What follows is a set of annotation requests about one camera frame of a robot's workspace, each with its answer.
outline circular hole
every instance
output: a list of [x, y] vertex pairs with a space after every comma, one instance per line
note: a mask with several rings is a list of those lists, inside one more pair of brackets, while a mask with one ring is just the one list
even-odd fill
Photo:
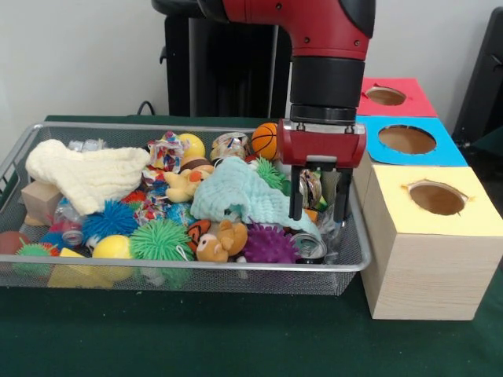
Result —
[[464, 208], [461, 194], [455, 188], [442, 183], [419, 183], [409, 189], [409, 194], [419, 207], [433, 214], [449, 216]]
[[398, 106], [406, 101], [407, 96], [399, 90], [385, 86], [374, 86], [365, 93], [368, 98], [377, 104], [385, 106]]
[[413, 126], [395, 125], [382, 129], [379, 140], [395, 151], [409, 155], [423, 155], [435, 149], [437, 143], [433, 136]]

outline cream knitted cloth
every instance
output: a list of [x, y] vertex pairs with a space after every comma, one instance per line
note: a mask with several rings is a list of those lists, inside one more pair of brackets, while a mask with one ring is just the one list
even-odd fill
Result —
[[298, 221], [288, 216], [290, 199], [269, 185], [246, 162], [229, 157], [196, 190], [190, 213], [195, 218], [281, 224], [321, 239], [316, 225], [303, 211]]
[[81, 214], [105, 208], [141, 183], [150, 155], [140, 148], [73, 152], [58, 140], [43, 141], [30, 153], [26, 170], [36, 180], [56, 185]]

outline green fuzzy ball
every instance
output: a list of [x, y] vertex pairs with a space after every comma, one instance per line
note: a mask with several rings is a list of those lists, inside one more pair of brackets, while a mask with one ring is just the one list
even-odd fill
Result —
[[259, 163], [259, 167], [257, 168], [259, 176], [266, 181], [272, 189], [282, 190], [285, 176], [280, 173], [267, 159], [259, 157], [257, 162]]
[[[136, 229], [130, 240], [130, 251], [136, 259], [175, 262], [196, 259], [187, 244], [190, 237], [185, 227], [172, 220], [151, 221]], [[189, 269], [162, 268], [160, 272], [172, 288], [180, 288], [190, 278]]]
[[[17, 255], [22, 257], [49, 257], [50, 253], [42, 245], [36, 243], [24, 245]], [[13, 270], [21, 276], [40, 276], [50, 275], [50, 265], [46, 263], [13, 263]]]

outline wooden box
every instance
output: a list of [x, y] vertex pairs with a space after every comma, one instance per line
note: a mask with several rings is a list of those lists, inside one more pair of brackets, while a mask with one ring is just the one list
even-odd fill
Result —
[[375, 165], [363, 214], [373, 318], [475, 316], [503, 255], [503, 220], [471, 168]]
[[51, 226], [54, 211], [63, 195], [54, 185], [34, 181], [21, 190], [26, 211], [31, 219]]
[[354, 170], [354, 185], [365, 205], [374, 164], [466, 167], [463, 155], [437, 118], [359, 116], [367, 129], [367, 151]]
[[416, 79], [364, 78], [359, 115], [438, 117]]

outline purple spiky ball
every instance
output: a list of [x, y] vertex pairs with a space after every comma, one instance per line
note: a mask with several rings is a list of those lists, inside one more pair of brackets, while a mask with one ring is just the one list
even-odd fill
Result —
[[300, 256], [292, 235], [283, 229], [260, 224], [248, 228], [248, 242], [243, 252], [251, 263], [295, 263]]

